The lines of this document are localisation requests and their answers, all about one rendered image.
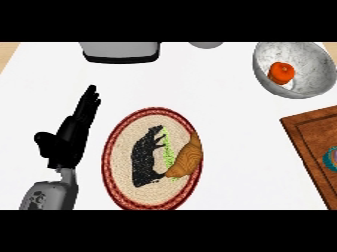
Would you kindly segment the grey round object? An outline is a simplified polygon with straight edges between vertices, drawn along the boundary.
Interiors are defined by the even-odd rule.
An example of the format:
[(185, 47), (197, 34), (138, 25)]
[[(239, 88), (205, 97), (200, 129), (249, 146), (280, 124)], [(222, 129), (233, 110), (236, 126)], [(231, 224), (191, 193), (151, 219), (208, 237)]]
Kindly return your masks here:
[(222, 42), (190, 42), (200, 49), (214, 49), (222, 45)]

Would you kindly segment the grey appliance with black base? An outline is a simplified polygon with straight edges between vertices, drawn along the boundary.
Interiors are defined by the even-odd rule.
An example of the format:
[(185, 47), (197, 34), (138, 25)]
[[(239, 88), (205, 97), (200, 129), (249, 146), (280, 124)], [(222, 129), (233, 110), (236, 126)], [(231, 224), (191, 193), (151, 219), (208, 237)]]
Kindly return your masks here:
[(83, 55), (89, 62), (134, 64), (159, 58), (159, 42), (82, 42)]

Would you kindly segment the round woven placemat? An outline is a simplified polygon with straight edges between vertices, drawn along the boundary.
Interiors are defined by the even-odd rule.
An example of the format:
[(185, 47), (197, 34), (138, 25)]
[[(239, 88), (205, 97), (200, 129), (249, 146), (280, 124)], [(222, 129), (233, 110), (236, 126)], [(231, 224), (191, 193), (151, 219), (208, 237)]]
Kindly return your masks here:
[(128, 210), (178, 209), (199, 185), (205, 156), (191, 175), (166, 177), (163, 128), (169, 131), (178, 157), (197, 130), (190, 120), (168, 108), (137, 111), (119, 124), (107, 142), (102, 158), (105, 185), (116, 203)]

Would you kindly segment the orange fruit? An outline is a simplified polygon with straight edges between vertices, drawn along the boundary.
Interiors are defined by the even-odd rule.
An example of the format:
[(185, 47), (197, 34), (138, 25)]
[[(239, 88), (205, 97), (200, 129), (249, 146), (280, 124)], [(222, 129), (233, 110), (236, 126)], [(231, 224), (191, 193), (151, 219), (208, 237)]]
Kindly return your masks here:
[(268, 77), (279, 85), (285, 85), (295, 77), (295, 74), (295, 67), (289, 63), (276, 62), (271, 65)]

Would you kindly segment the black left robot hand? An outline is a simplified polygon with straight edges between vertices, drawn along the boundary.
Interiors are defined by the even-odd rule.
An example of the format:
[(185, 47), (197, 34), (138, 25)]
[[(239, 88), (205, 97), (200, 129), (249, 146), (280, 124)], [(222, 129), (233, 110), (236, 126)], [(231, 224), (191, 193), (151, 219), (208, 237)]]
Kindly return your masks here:
[(74, 169), (83, 158), (89, 129), (101, 105), (97, 86), (91, 85), (79, 100), (71, 116), (68, 116), (55, 134), (37, 132), (36, 142), (40, 145), (42, 156), (49, 159), (51, 169)]

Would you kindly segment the grey marbled bowl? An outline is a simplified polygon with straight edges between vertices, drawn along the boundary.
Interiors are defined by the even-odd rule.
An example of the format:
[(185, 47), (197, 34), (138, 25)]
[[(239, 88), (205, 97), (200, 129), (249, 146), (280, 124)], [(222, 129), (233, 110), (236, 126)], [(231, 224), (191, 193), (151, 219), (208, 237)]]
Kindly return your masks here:
[[(276, 62), (288, 63), (295, 68), (295, 76), (283, 85), (268, 77)], [(307, 99), (325, 94), (337, 80), (332, 57), (314, 42), (259, 42), (253, 70), (265, 89), (289, 99)]]

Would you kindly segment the brown wooden cutting board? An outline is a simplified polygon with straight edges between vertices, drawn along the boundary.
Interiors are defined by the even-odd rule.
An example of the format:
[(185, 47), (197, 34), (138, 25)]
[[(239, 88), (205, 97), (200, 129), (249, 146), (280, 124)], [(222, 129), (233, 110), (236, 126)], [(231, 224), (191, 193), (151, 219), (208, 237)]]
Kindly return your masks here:
[(337, 147), (337, 105), (285, 117), (282, 123), (326, 206), (337, 210), (337, 172), (323, 160), (329, 149)]

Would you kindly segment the brown croissant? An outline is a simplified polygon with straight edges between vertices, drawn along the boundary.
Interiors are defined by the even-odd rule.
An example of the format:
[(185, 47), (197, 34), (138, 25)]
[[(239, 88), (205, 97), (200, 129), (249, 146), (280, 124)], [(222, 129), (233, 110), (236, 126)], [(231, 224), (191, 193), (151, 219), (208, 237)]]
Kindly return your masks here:
[(166, 172), (166, 177), (182, 178), (184, 176), (191, 175), (199, 168), (203, 155), (202, 139), (199, 133), (194, 132), (191, 135), (191, 141), (178, 154), (175, 165)]

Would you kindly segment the green squash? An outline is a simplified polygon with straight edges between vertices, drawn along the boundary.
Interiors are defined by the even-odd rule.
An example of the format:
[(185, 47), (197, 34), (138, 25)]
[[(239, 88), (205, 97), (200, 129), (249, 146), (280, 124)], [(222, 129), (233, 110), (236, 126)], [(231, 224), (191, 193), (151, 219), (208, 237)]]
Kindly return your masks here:
[(172, 148), (171, 134), (166, 128), (162, 129), (163, 137), (163, 162), (166, 169), (171, 169), (177, 162), (177, 154)]

